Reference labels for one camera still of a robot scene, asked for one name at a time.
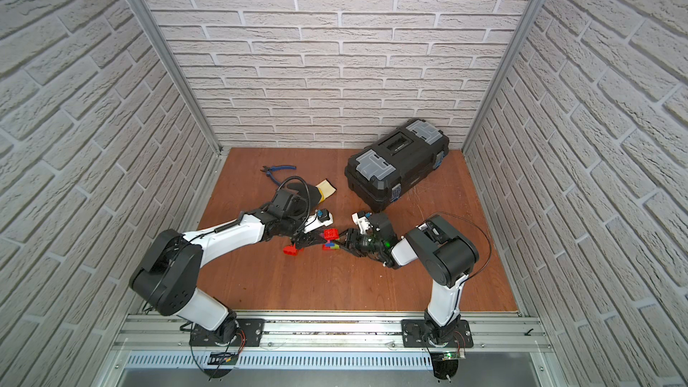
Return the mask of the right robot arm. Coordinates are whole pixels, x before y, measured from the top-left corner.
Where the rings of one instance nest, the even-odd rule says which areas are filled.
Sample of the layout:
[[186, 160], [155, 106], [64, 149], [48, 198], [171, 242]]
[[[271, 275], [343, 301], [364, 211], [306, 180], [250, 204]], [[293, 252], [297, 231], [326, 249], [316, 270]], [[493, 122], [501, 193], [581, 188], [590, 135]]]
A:
[[433, 280], [421, 342], [442, 347], [454, 340], [462, 290], [480, 258], [476, 246], [439, 214], [401, 236], [384, 213], [359, 212], [352, 218], [356, 226], [340, 233], [340, 249], [394, 270], [420, 262]]

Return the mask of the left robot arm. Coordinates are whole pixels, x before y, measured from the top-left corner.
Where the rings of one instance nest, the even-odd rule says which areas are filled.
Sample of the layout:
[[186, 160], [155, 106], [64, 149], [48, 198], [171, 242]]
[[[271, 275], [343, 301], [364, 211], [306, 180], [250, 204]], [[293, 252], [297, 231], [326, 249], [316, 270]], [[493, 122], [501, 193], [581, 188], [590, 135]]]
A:
[[160, 315], [174, 315], [209, 333], [211, 341], [229, 345], [238, 336], [236, 313], [198, 288], [202, 267], [241, 247], [289, 238], [296, 250], [320, 245], [333, 225], [319, 205], [336, 188], [324, 180], [313, 186], [302, 177], [286, 178], [272, 200], [236, 220], [197, 231], [159, 233], [129, 279], [129, 287]]

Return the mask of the small red lego brick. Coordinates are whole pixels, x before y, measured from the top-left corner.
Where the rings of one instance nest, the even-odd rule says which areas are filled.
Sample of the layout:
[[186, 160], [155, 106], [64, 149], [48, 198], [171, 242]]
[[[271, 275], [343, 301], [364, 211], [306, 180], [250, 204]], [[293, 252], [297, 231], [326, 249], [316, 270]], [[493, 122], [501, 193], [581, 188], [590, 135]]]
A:
[[286, 254], [286, 255], [292, 255], [292, 256], [297, 256], [297, 255], [298, 255], [298, 252], [299, 252], [299, 250], [297, 249], [297, 247], [295, 247], [294, 245], [289, 245], [288, 247], [284, 247], [284, 248], [282, 249], [282, 251], [283, 251], [284, 254]]

